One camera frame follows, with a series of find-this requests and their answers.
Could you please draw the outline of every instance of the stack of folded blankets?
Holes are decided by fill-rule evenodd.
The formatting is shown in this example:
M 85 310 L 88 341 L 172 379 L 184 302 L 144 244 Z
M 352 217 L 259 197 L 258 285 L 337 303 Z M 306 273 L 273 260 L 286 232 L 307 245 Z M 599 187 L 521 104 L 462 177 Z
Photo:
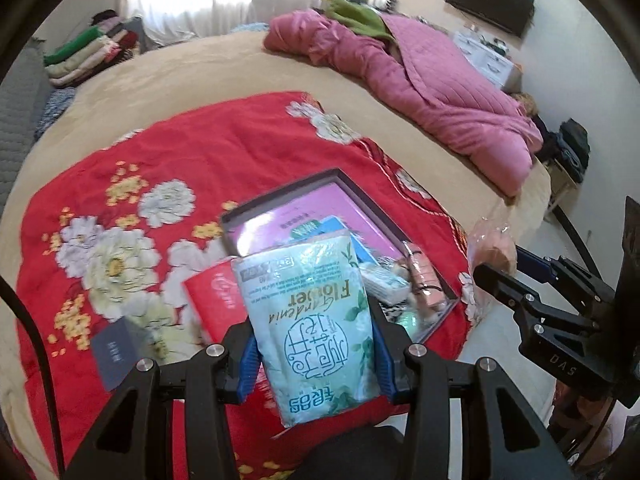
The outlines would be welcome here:
M 96 14 L 92 26 L 44 57 L 55 88 L 75 87 L 102 70 L 133 57 L 138 35 L 125 28 L 114 10 Z

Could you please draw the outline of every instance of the white dresser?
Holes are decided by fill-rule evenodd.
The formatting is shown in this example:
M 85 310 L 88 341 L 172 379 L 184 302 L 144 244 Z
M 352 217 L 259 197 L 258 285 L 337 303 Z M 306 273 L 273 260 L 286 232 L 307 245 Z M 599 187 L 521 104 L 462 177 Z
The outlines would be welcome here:
M 453 35 L 453 42 L 468 62 L 498 90 L 516 92 L 520 89 L 522 72 L 511 61 L 479 41 L 463 36 L 460 32 Z

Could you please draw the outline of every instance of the gray quilted cover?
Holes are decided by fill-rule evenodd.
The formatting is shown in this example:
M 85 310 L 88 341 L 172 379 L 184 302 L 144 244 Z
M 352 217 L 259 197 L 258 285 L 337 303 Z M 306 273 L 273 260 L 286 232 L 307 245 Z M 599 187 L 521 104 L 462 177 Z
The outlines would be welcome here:
M 30 40 L 0 84 L 0 215 L 51 91 L 40 47 Z

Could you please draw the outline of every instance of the red box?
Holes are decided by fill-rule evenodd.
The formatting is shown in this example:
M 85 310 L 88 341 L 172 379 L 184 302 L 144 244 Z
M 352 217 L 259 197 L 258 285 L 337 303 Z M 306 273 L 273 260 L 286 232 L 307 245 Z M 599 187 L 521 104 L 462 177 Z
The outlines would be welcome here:
M 226 330 L 246 319 L 246 309 L 231 256 L 183 282 L 196 314 L 213 343 L 220 343 Z

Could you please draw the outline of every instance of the red floral blanket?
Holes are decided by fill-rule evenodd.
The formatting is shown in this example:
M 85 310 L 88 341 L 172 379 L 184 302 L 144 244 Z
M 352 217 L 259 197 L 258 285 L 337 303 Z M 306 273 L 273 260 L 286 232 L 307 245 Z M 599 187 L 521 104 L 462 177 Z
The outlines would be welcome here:
M 148 329 L 159 360 L 189 358 L 201 346 L 180 283 L 222 256 L 219 216 L 333 167 L 426 251 L 460 295 L 462 229 L 372 140 L 301 92 L 215 104 L 131 132 L 34 195 L 22 223 L 17 290 L 47 341 L 67 461 L 109 398 L 89 350 L 92 334 L 127 316 Z M 459 304 L 428 346 L 455 358 L 468 330 Z M 38 367 L 19 333 L 33 419 L 54 463 Z M 285 478 L 318 443 L 392 412 L 380 397 L 273 438 L 282 427 L 265 399 L 257 388 L 244 405 L 226 409 L 245 479 Z M 180 480 L 187 474 L 179 402 L 174 431 Z

